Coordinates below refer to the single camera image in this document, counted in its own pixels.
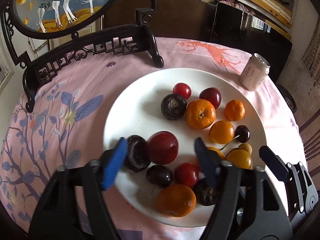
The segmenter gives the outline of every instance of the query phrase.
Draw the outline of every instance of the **red fruit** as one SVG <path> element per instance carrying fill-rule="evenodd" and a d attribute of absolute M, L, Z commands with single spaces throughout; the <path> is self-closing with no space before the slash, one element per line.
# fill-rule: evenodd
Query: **red fruit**
<path fill-rule="evenodd" d="M 152 135 L 147 142 L 147 155 L 156 164 L 169 164 L 178 155 L 178 140 L 170 132 L 161 131 Z"/>
<path fill-rule="evenodd" d="M 199 98 L 209 101 L 215 109 L 221 104 L 221 94 L 217 88 L 207 88 L 203 90 L 200 93 Z"/>
<path fill-rule="evenodd" d="M 199 179 L 199 171 L 191 163 L 180 164 L 174 170 L 174 179 L 177 183 L 193 187 Z"/>
<path fill-rule="evenodd" d="M 173 87 L 172 93 L 188 99 L 191 96 L 191 88 L 185 83 L 178 83 Z"/>

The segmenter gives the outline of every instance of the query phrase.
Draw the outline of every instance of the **white beverage can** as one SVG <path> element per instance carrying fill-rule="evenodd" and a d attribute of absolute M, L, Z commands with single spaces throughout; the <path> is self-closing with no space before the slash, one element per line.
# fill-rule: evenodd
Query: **white beverage can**
<path fill-rule="evenodd" d="M 250 91 L 257 90 L 268 76 L 270 64 L 264 57 L 254 53 L 240 75 L 241 83 Z"/>

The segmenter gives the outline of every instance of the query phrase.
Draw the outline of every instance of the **plate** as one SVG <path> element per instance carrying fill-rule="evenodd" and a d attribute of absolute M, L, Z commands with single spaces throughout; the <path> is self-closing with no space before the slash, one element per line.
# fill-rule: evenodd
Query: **plate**
<path fill-rule="evenodd" d="M 211 73 L 189 68 L 171 68 L 159 70 L 148 74 L 130 86 L 128 86 L 114 102 L 104 127 L 103 148 L 104 150 L 113 148 L 120 137 L 129 137 L 137 134 L 148 140 L 148 138 L 158 131 L 169 131 L 173 133 L 179 143 L 179 153 L 177 158 L 167 166 L 173 171 L 176 166 L 184 162 L 194 162 L 194 141 L 201 137 L 207 146 L 221 148 L 222 145 L 210 141 L 208 136 L 209 128 L 204 130 L 194 130 L 182 117 L 177 121 L 169 121 L 161 113 L 160 104 L 162 99 L 172 93 L 175 84 L 183 82 L 191 87 L 192 94 L 187 100 L 190 103 L 198 99 L 202 90 L 209 87 L 216 87 L 221 93 L 221 105 L 216 109 L 218 120 L 226 120 L 224 107 L 226 103 L 233 99 L 243 102 L 245 115 L 242 120 L 232 122 L 236 128 L 238 125 L 246 125 L 251 138 L 249 143 L 252 146 L 253 166 L 261 165 L 265 167 L 259 158 L 259 149 L 267 145 L 265 131 L 261 119 L 246 99 L 246 97 L 230 83 Z M 239 143 L 231 142 L 224 150 L 226 154 Z M 147 170 L 139 173 L 129 173 L 120 170 L 115 186 L 122 196 L 138 211 L 167 225 L 177 227 L 200 227 L 205 226 L 210 218 L 213 206 L 204 207 L 197 204 L 196 208 L 187 216 L 173 218 L 163 215 L 157 211 L 156 197 L 160 188 L 154 187 L 147 182 Z"/>

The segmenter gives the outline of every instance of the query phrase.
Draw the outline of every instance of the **pink tablecloth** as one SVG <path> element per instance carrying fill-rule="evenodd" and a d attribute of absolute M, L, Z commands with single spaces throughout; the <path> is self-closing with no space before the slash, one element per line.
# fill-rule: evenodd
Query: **pink tablecloth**
<path fill-rule="evenodd" d="M 238 88 L 253 104 L 265 127 L 268 146 L 283 161 L 306 166 L 294 117 L 267 78 L 249 92 L 239 74 L 250 54 L 199 41 L 158 38 L 164 67 L 197 68 L 214 73 Z M 138 78 L 157 71 L 147 52 L 128 56 L 89 55 L 73 61 L 37 93 L 33 113 L 21 95 L 12 114 L 0 156 L 0 200 L 12 219 L 28 231 L 42 191 L 58 165 L 79 167 L 102 153 L 103 127 L 118 95 Z M 282 183 L 266 169 L 282 200 Z M 104 192 L 107 206 L 123 239 L 198 239 L 204 228 L 176 228 L 149 219 L 132 208 L 113 187 Z M 79 197 L 82 225 L 89 231 L 84 201 Z"/>

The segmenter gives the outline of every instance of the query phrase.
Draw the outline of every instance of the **wooden panel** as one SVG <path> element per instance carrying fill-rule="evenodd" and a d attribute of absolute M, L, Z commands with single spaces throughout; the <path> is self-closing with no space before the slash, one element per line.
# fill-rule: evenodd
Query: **wooden panel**
<path fill-rule="evenodd" d="M 150 0 L 118 0 L 105 14 L 104 28 L 135 23 L 134 9 L 149 6 Z M 149 26 L 156 37 L 209 41 L 214 13 L 201 1 L 158 0 L 158 12 Z"/>

